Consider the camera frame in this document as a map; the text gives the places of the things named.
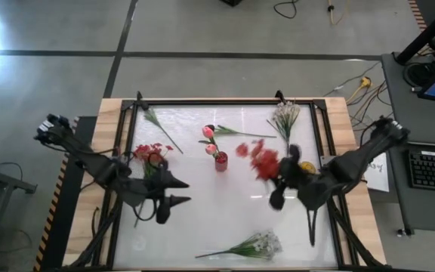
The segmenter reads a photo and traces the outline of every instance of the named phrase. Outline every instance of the gray floor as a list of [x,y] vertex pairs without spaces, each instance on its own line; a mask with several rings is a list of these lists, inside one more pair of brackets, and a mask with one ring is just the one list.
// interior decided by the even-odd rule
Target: gray floor
[[[130,2],[0,1],[0,49],[114,51]],[[351,0],[350,13],[338,26],[329,25],[326,1],[300,0],[294,20],[275,14],[276,2],[243,0],[228,8],[218,0],[140,0],[125,50],[381,54],[401,50],[418,34],[406,0]],[[334,4],[340,13],[344,1]],[[15,193],[0,231],[0,247],[25,244],[16,231],[21,229],[31,236],[32,248],[0,253],[0,268],[32,269],[48,215],[62,156],[32,139],[36,127],[47,113],[96,115],[112,62],[112,57],[0,56],[0,162],[20,163],[25,179],[39,185],[33,196]],[[277,89],[289,96],[320,96],[374,63],[124,58],[112,97],[134,97],[137,90],[147,97],[269,97]],[[380,65],[367,76],[374,85],[384,80]],[[334,95],[349,97],[358,84],[350,82]],[[382,97],[388,101],[386,94]],[[390,111],[374,102],[365,120]],[[0,169],[17,174],[9,166]],[[400,213],[393,194],[372,193],[372,200],[388,263],[435,270],[435,233],[395,237]]]

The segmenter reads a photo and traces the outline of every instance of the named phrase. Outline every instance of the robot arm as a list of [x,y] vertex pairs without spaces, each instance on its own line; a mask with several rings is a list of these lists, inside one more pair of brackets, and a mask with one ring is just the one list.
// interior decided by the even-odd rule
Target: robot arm
[[61,146],[77,158],[79,164],[88,172],[103,189],[114,190],[123,202],[134,210],[145,199],[159,201],[159,207],[154,211],[156,221],[164,224],[169,218],[172,206],[190,200],[184,196],[165,196],[167,188],[187,188],[189,185],[176,179],[168,170],[164,159],[156,166],[155,174],[149,179],[130,178],[132,173],[126,163],[118,158],[109,158],[95,153],[87,144],[82,143],[73,135],[68,119],[62,116],[48,115],[38,127],[35,139],[46,147]]
[[[409,130],[403,128],[392,119],[381,117],[373,122],[375,129],[372,131],[370,140],[359,149],[348,151],[342,156],[335,157],[327,165],[324,165],[319,175],[312,175],[298,165],[300,151],[298,147],[291,146],[289,158],[280,162],[280,179],[273,182],[276,189],[270,196],[270,204],[274,209],[281,210],[285,199],[283,192],[286,188],[298,190],[298,199],[307,208],[310,243],[315,243],[315,218],[318,208],[327,203],[334,195],[350,192],[362,178],[367,165],[379,154],[406,142]],[[368,266],[382,266],[375,260],[351,227],[344,220],[335,202],[331,201],[329,213],[340,224],[353,246]],[[314,212],[313,221],[310,221],[310,211]]]

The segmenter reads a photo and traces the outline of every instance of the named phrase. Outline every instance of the red vase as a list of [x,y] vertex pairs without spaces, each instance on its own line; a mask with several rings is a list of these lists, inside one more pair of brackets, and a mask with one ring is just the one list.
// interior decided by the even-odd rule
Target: red vase
[[220,151],[215,159],[216,171],[224,172],[227,169],[227,154],[225,152]]

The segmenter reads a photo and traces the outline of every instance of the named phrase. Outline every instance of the black floor stripe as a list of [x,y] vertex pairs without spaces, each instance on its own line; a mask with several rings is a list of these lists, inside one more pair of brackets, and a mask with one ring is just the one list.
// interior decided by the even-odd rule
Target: black floor stripe
[[125,19],[124,28],[122,30],[122,34],[120,35],[119,46],[117,47],[117,52],[115,58],[113,59],[112,68],[110,68],[109,78],[106,81],[103,98],[112,97],[113,86],[115,85],[117,73],[119,72],[120,62],[122,61],[122,55],[125,49],[125,43],[127,43],[130,26],[132,25],[132,20],[134,19],[134,11],[136,5],[137,0],[132,0],[130,3],[130,7],[128,8],[127,19]]
[[115,55],[114,51],[0,50],[0,56],[113,57]]
[[227,52],[123,52],[123,57],[223,58],[265,60],[380,60],[380,55],[355,54],[272,54]]

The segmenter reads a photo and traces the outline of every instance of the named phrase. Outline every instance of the desk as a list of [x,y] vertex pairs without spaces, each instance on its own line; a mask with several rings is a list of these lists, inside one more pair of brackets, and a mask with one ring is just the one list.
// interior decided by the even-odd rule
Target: desk
[[[411,60],[419,61],[430,60],[423,57]],[[404,66],[398,64],[392,54],[382,55],[382,66],[395,119],[411,131],[409,143],[435,144],[435,101],[418,98],[411,92],[403,79]],[[435,191],[409,186],[409,164],[404,160],[406,148],[394,147],[388,155],[405,229],[435,230]]]
[[[345,99],[342,97],[327,97],[325,99],[337,153],[342,154],[348,150],[355,149],[356,141],[353,136]],[[95,126],[92,141],[92,147],[95,151],[108,150],[113,147],[122,100],[124,99],[103,99],[98,113],[97,124]],[[122,133],[122,149],[124,148],[128,124],[130,122],[130,116],[127,116],[128,118],[124,121],[124,131]],[[323,124],[321,123],[321,119],[319,120],[319,125],[322,129]],[[321,135],[322,138],[325,138],[325,133],[321,133]],[[326,139],[322,139],[322,142],[324,143],[324,149],[326,149]],[[85,174],[83,176],[82,185],[90,183],[91,181],[92,178]],[[91,221],[93,212],[96,206],[101,206],[103,195],[103,189],[97,185],[91,185],[87,190],[80,193],[63,259],[63,265],[75,261],[82,250],[91,241]],[[367,186],[364,183],[359,184],[353,191],[347,194],[347,204],[351,223],[356,234],[362,240],[366,248],[380,262],[385,263],[384,251],[382,249],[377,224],[375,223],[372,204],[370,203]],[[106,261],[109,238],[110,232],[107,233],[106,239],[103,241],[102,255],[100,259],[102,263]],[[344,249],[344,257],[347,260],[347,242],[343,238],[343,235],[341,236],[341,245]]]

